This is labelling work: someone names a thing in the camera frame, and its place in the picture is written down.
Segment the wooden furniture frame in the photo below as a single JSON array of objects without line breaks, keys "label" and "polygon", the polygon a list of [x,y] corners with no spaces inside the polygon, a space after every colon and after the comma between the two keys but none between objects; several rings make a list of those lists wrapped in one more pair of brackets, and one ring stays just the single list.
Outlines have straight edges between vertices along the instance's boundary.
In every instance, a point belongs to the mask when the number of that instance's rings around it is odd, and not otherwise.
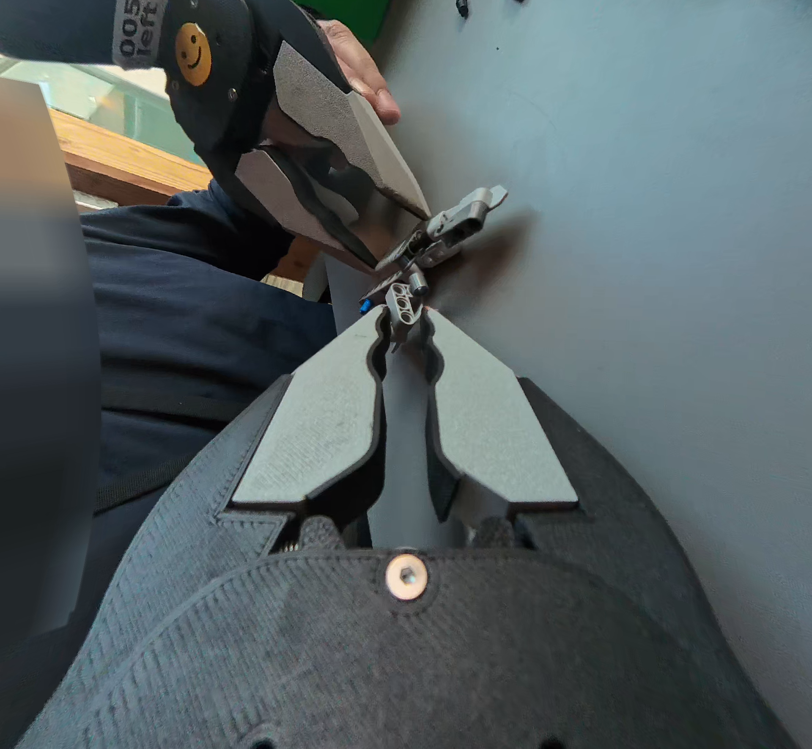
[{"label": "wooden furniture frame", "polygon": [[[180,193],[205,193],[214,181],[208,168],[110,129],[48,107],[71,185],[78,191],[124,206],[160,206]],[[249,245],[270,240],[270,223],[246,219]],[[250,231],[259,231],[259,235]],[[305,281],[317,261],[318,250],[306,240],[283,240],[274,254],[265,282],[305,295]]]}]

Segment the grey lego beam assembly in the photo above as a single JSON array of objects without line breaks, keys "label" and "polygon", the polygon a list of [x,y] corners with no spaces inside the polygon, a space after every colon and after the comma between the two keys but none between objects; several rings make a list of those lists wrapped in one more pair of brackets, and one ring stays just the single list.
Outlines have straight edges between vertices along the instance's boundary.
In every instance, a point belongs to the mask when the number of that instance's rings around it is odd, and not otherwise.
[{"label": "grey lego beam assembly", "polygon": [[420,222],[375,268],[375,285],[359,300],[361,315],[384,304],[395,285],[414,306],[422,306],[430,291],[426,273],[457,255],[462,244],[477,235],[486,219],[508,197],[502,185],[480,187],[457,205]]}]

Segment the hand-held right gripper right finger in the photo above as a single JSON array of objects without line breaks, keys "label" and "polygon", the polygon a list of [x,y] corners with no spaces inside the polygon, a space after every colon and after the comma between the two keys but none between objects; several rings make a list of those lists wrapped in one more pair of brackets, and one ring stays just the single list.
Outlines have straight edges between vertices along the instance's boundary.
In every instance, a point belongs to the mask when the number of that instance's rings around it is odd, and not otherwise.
[{"label": "hand-held right gripper right finger", "polygon": [[434,513],[482,522],[571,510],[579,498],[511,368],[438,310],[421,316]]}]

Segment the small grey lego beam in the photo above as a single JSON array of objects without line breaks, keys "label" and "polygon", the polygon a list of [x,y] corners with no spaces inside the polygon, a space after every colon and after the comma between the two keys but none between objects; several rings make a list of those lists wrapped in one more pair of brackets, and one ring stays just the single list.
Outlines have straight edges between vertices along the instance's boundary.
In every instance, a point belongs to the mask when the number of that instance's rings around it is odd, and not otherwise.
[{"label": "small grey lego beam", "polygon": [[397,282],[389,287],[385,305],[390,320],[390,352],[394,353],[421,331],[425,304],[422,297],[412,293],[411,287]]}]

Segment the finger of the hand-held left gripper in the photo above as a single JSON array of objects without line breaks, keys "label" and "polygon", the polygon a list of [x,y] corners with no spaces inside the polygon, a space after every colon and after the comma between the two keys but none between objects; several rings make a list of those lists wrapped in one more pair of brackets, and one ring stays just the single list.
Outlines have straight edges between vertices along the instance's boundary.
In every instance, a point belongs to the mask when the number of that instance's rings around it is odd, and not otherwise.
[{"label": "finger of the hand-held left gripper", "polygon": [[284,230],[355,270],[376,269],[379,259],[355,231],[356,207],[329,180],[319,182],[274,146],[242,154],[236,178]]},{"label": "finger of the hand-held left gripper", "polygon": [[326,140],[376,189],[421,220],[432,217],[421,187],[379,116],[358,92],[342,89],[289,43],[274,63],[281,111],[304,131]]}]

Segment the person in dark clothes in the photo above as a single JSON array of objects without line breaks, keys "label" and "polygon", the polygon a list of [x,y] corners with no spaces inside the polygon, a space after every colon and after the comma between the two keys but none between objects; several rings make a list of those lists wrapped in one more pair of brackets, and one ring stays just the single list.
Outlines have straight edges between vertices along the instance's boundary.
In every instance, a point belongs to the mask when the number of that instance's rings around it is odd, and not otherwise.
[{"label": "person in dark clothes", "polygon": [[[215,181],[164,206],[80,215],[96,301],[102,387],[241,410],[336,337],[331,306],[263,283],[293,238]],[[124,553],[165,491],[101,512],[64,628],[2,653],[2,747],[62,681]]]}]

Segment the person's left hand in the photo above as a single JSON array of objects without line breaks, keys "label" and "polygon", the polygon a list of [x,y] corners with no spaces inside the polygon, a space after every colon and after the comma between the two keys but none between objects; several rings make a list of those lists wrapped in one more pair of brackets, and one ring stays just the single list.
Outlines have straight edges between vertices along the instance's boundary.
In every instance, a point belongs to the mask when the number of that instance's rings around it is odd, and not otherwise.
[{"label": "person's left hand", "polygon": [[373,107],[385,126],[396,125],[401,120],[401,109],[367,49],[338,20],[318,19],[317,24],[351,88]]}]

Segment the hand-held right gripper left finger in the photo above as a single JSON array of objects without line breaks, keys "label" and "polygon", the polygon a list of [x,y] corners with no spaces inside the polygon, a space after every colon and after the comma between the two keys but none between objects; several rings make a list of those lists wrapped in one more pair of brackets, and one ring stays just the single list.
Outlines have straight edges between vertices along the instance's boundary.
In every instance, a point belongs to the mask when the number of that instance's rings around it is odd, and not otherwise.
[{"label": "hand-held right gripper left finger", "polygon": [[286,382],[230,499],[239,511],[363,517],[384,482],[390,311],[371,309]]}]

